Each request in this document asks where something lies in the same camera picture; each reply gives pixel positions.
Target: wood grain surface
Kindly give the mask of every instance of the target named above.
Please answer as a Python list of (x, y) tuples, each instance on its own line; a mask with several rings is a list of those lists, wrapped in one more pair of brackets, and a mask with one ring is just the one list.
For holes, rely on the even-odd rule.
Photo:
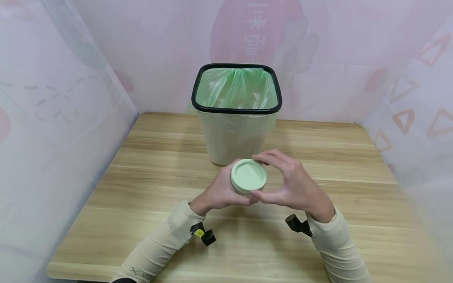
[[(357, 124), (278, 120), (265, 148), (298, 158), (344, 214), (373, 282), (440, 282), (438, 251), (390, 170)], [(52, 278), (108, 281), (129, 252), (182, 200), (200, 194), (219, 171), (198, 117), (142, 114), (52, 257)], [(266, 167), (265, 191), (282, 176)], [(208, 214), (217, 242), (179, 251), (155, 282), (328, 282), (309, 237), (285, 218), (302, 211), (258, 203)]]

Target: arm sleeve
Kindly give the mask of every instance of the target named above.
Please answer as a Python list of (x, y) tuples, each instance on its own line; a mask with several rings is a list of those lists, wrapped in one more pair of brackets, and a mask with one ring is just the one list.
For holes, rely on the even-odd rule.
[(330, 280), (334, 283), (370, 283), (368, 268), (351, 240), (339, 209), (335, 207), (335, 216), (329, 223), (320, 223), (309, 213), (305, 214), (313, 244), (321, 253)]
[(110, 282), (149, 283), (174, 253), (190, 241), (190, 228), (204, 219), (205, 216), (190, 209), (187, 201), (180, 203), (166, 222), (135, 247)]

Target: hand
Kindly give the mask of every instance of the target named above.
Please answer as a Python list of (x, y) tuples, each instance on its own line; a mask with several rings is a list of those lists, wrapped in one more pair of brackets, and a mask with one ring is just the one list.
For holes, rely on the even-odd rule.
[(300, 161), (278, 149), (253, 155), (253, 159), (272, 165), (283, 174), (283, 185), (277, 192), (252, 191), (263, 203), (274, 203), (310, 213), (317, 221), (328, 223), (335, 215), (330, 198), (308, 175)]
[(236, 159), (233, 163), (222, 167), (209, 187), (189, 204), (193, 212), (205, 216), (213, 208), (225, 208), (237, 204), (249, 206), (258, 202), (253, 196), (246, 197), (238, 194), (231, 185), (231, 169), (239, 160)]

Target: fabric backdrop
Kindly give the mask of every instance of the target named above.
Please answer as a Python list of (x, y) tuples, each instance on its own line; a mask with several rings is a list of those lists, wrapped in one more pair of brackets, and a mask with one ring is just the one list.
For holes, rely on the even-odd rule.
[(138, 112), (70, 2), (0, 1), (0, 34), (0, 281), (47, 283)]
[(211, 62), (273, 67), (281, 119), (361, 122), (451, 260), (452, 12), (451, 0), (0, 0), (0, 278), (53, 281), (50, 257), (138, 112), (186, 112)]

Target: trash can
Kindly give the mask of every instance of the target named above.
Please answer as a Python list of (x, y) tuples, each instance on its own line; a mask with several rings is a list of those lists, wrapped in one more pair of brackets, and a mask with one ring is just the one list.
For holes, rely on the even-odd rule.
[(214, 63), (198, 72), (192, 106), (210, 160), (226, 165), (259, 153), (282, 106), (274, 70), (255, 64)]

